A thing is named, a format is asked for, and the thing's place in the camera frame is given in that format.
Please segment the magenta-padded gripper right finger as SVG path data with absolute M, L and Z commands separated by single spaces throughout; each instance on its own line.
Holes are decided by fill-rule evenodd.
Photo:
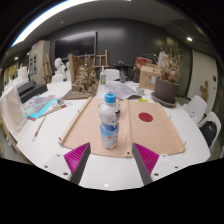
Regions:
M 158 155 L 137 143 L 133 144 L 132 153 L 144 185 L 152 183 L 181 169 L 181 167 L 167 154 Z

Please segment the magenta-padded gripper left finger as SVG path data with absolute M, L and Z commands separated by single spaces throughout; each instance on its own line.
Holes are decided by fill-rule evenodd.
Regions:
M 90 152 L 90 144 L 85 143 L 65 155 L 56 154 L 42 168 L 74 184 L 79 184 Z

